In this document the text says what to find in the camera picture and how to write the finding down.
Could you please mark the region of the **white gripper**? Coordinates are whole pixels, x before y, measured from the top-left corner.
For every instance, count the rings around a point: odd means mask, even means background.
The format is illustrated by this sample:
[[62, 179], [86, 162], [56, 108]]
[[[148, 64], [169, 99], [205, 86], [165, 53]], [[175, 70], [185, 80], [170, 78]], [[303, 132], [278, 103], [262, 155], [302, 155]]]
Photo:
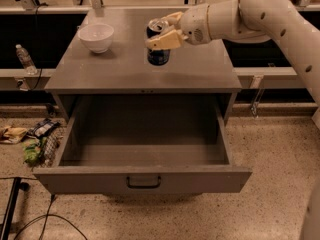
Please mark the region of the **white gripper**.
[[177, 26], [180, 21], [181, 30], [171, 29], [165, 33], [147, 30], [146, 47], [151, 50], [170, 50], [182, 46], [187, 41], [192, 45], [211, 42], [208, 27], [208, 4], [193, 6], [184, 13], [179, 11], [162, 17], [169, 25]]

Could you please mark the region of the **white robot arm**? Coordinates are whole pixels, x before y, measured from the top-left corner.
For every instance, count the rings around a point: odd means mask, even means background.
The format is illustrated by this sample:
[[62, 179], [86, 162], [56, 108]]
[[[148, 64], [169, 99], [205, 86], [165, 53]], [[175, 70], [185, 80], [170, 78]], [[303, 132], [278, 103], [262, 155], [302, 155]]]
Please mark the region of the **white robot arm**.
[[320, 106], [320, 32], [289, 0], [228, 0], [200, 4], [161, 18], [165, 27], [146, 40], [151, 50], [167, 50], [225, 39], [273, 40]]

